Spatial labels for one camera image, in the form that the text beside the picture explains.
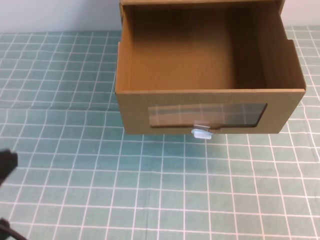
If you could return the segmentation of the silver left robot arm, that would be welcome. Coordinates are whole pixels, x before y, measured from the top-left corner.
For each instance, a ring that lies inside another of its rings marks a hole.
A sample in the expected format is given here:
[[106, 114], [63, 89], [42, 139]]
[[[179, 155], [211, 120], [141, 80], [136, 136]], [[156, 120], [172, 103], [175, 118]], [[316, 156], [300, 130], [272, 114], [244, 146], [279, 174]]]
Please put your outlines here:
[[[0, 185], [12, 173], [18, 165], [18, 155], [11, 152], [9, 149], [0, 152]], [[24, 240], [25, 238], [11, 228], [10, 223], [4, 219], [0, 219], [0, 239], [7, 240], [8, 238], [15, 240]]]

